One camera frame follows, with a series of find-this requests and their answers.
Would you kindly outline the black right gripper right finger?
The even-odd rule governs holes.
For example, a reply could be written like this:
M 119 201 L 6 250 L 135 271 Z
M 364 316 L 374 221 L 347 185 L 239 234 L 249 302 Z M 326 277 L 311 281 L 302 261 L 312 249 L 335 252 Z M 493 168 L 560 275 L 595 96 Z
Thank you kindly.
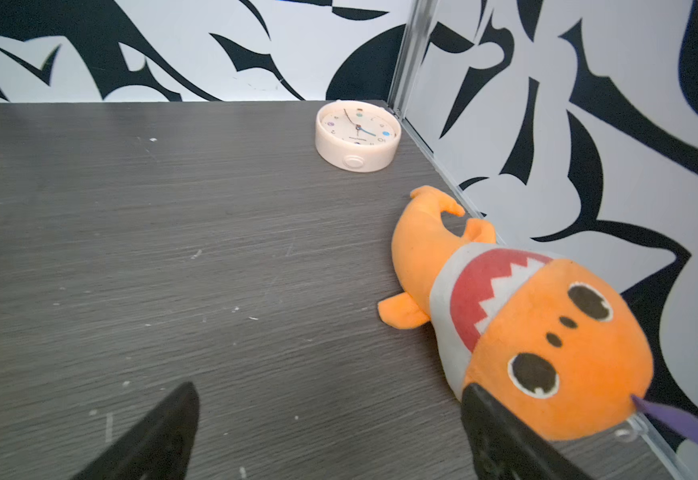
M 479 479 L 589 479 L 478 384 L 463 390 L 461 422 Z

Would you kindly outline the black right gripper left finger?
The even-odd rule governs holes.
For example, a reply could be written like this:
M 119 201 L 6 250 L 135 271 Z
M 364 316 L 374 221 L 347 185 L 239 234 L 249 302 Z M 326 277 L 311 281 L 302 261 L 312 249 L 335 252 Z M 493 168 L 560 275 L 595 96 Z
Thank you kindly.
M 195 385 L 184 382 L 74 480 L 184 480 L 200 419 Z

